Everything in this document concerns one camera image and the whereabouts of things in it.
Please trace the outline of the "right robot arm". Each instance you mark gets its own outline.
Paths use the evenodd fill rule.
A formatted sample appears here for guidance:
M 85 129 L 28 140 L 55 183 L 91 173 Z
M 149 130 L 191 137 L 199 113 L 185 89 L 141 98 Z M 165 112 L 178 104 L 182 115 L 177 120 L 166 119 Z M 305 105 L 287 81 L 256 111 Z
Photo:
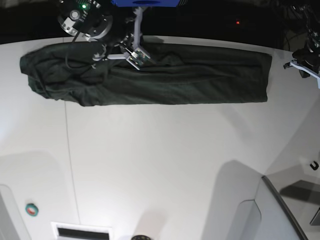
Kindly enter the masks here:
M 94 62 L 126 60 L 139 69 L 151 59 L 141 46 L 145 7 L 126 9 L 111 0 L 61 0 L 58 5 L 58 22 L 67 34 L 101 43 L 102 51 L 93 55 Z

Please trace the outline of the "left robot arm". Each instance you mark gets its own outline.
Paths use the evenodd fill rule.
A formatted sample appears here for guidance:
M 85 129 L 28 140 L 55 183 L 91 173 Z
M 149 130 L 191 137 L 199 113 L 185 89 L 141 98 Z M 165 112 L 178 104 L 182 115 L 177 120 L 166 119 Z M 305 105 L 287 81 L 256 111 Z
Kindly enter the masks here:
M 296 68 L 302 78 L 313 77 L 320 83 L 320 2 L 318 0 L 294 0 L 290 5 L 301 16 L 306 32 L 304 47 L 292 53 L 293 60 L 284 69 Z

